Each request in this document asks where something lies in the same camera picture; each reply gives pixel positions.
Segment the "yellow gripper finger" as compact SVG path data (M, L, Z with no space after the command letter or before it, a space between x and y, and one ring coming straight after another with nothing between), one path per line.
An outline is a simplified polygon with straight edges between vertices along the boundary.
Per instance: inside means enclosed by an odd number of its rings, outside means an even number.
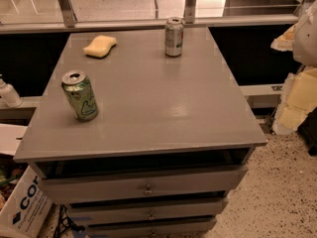
M292 25L282 35L274 39L270 47L281 52L292 51L295 29L296 24Z
M277 135L287 135L298 129L317 107L317 68L308 66L297 75L286 78L272 125Z

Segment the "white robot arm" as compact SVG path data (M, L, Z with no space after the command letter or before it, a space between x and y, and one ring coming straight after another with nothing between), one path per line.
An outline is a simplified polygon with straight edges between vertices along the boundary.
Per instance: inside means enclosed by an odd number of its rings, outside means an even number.
M273 132L287 135L296 131L317 107L317 1L270 47L292 51L294 60L304 66L301 72L287 76L274 115Z

